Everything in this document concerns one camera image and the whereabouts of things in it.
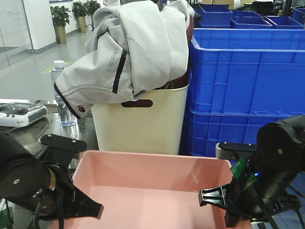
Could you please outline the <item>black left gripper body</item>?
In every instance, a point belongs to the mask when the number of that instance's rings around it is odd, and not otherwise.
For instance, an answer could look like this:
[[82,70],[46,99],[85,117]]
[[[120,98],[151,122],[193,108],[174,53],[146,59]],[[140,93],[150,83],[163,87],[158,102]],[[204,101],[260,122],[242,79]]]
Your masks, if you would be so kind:
[[81,215],[81,191],[75,187],[67,167],[60,164],[33,164],[33,220],[72,219]]

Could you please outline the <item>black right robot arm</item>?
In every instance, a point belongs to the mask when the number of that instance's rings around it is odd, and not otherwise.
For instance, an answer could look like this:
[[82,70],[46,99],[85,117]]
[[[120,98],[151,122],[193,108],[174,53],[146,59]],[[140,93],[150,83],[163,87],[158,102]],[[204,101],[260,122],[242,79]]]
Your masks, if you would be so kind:
[[225,225],[241,220],[268,222],[287,210],[299,212],[297,195],[287,192],[297,174],[305,169],[305,117],[295,115],[261,127],[257,143],[220,142],[216,146],[234,160],[230,183],[199,191],[200,206],[225,210]]

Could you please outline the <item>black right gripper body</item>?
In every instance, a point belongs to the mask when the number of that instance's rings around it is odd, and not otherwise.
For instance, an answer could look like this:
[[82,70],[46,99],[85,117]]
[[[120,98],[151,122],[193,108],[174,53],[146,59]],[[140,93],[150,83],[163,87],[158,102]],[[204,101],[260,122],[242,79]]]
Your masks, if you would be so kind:
[[239,215],[240,220],[272,221],[273,215],[298,208],[296,198],[286,192],[298,173],[296,169],[252,167],[238,179],[233,177],[230,183],[232,207],[226,212]]

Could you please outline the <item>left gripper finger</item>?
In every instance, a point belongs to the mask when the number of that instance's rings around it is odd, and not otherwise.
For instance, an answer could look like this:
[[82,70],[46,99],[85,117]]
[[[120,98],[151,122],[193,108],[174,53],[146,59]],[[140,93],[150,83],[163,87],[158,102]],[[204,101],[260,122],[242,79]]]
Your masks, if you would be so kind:
[[92,200],[89,196],[75,187],[73,201],[73,211],[75,213],[75,217],[92,217],[100,219],[103,210],[103,204]]

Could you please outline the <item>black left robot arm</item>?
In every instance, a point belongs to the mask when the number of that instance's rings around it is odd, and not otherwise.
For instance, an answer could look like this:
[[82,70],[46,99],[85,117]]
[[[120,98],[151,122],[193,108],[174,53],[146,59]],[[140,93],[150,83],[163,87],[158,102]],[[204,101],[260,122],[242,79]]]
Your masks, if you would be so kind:
[[48,134],[46,146],[35,156],[10,133],[0,133],[0,197],[34,214],[33,221],[92,217],[100,219],[104,206],[95,202],[72,180],[68,166],[76,153],[87,148],[84,141]]

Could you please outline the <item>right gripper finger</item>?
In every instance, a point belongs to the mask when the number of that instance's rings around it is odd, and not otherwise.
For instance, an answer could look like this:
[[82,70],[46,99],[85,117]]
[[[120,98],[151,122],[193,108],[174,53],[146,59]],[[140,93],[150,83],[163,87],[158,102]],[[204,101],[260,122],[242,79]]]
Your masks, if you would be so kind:
[[214,188],[201,189],[199,191],[200,207],[209,204],[221,209],[230,209],[232,207],[230,188],[230,184],[225,184]]
[[224,220],[227,228],[233,228],[240,220],[240,216],[236,214],[232,214],[230,212],[226,212],[224,216]]

